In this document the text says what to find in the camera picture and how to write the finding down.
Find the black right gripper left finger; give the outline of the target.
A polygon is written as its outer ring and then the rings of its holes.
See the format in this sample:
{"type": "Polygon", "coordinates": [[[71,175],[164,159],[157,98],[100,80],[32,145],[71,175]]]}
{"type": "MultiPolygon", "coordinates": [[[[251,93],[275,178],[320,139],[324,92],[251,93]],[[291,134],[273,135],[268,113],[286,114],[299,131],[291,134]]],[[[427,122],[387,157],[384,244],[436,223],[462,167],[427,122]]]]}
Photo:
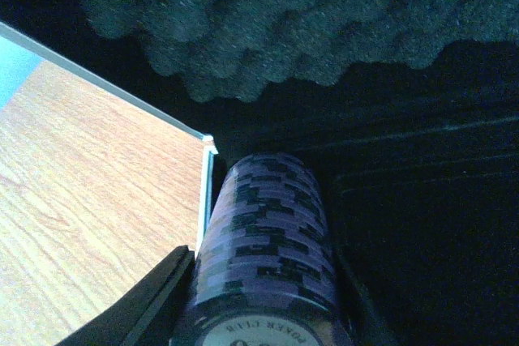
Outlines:
{"type": "Polygon", "coordinates": [[[112,306],[60,345],[167,345],[187,303],[195,255],[178,246],[112,306]]]}

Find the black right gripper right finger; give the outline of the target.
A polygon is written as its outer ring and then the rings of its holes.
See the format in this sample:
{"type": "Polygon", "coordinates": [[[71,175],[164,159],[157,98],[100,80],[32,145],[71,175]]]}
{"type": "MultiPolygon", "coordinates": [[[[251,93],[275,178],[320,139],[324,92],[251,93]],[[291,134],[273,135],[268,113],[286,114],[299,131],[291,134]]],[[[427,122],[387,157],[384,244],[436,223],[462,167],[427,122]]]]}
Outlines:
{"type": "Polygon", "coordinates": [[[349,298],[356,316],[354,322],[358,345],[397,345],[397,337],[375,308],[367,287],[354,274],[345,256],[339,252],[335,255],[337,266],[350,287],[349,298]]]}

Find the purple chip stack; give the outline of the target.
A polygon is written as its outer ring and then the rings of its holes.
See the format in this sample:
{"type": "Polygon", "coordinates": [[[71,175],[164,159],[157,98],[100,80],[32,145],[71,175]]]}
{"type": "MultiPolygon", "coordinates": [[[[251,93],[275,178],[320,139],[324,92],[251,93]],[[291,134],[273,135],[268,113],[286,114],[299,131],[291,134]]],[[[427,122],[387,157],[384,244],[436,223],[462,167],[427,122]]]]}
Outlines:
{"type": "Polygon", "coordinates": [[[172,345],[352,345],[317,181],[258,153],[227,173],[172,345]]]}

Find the aluminium poker case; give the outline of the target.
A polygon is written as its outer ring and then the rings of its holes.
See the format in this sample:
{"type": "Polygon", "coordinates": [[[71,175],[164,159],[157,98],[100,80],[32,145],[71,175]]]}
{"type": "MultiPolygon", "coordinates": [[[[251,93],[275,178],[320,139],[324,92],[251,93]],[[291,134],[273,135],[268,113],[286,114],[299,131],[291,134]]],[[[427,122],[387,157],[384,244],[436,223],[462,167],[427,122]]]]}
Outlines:
{"type": "Polygon", "coordinates": [[[230,167],[287,152],[399,345],[518,342],[518,0],[1,0],[230,167]]]}

